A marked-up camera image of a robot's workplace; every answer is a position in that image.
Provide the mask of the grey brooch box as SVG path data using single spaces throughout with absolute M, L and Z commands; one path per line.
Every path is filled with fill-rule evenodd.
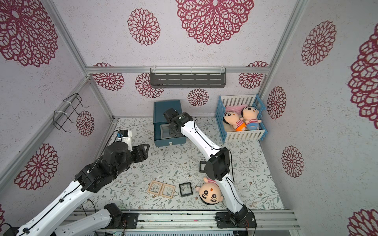
M 170 124 L 160 126 L 161 139 L 171 139 L 177 137 L 176 133 L 170 128 Z

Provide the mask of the teal drawer cabinet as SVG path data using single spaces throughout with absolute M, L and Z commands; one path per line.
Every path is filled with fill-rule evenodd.
M 182 112 L 180 100 L 165 100 L 154 102 L 154 144 L 156 147 L 182 145 L 186 143 L 185 136 L 171 136 L 169 133 L 169 122 L 163 116 L 170 108 Z

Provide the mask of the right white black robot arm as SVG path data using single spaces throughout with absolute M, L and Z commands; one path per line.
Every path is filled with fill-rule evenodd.
M 169 123 L 170 132 L 186 136 L 205 157 L 205 184 L 196 188 L 202 202 L 214 206 L 225 201 L 230 221 L 234 224 L 242 223 L 248 215 L 248 208 L 242 203 L 233 185 L 230 174 L 230 150 L 212 142 L 188 113 L 179 114 L 170 108 L 163 116 Z

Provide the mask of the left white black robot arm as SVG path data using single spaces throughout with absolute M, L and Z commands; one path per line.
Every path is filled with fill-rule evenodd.
M 146 160 L 149 148 L 149 144 L 129 147 L 121 141 L 105 147 L 103 155 L 76 174 L 69 186 L 43 211 L 20 227 L 10 227 L 4 235 L 85 236 L 99 229 L 122 226 L 123 213 L 114 203 L 73 223 L 62 223 L 85 200 L 112 183 L 132 164 Z

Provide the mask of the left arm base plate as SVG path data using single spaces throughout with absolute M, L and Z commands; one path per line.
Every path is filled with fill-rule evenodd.
M 119 229 L 136 229 L 139 214 L 135 212 L 126 212 L 122 214 Z

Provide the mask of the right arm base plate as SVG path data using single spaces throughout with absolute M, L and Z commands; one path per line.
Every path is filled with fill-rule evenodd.
M 229 212 L 217 212 L 215 215 L 217 227 L 220 229 L 225 228 L 256 228 L 257 220 L 253 212 L 248 211 L 247 215 L 238 219 L 237 216 Z

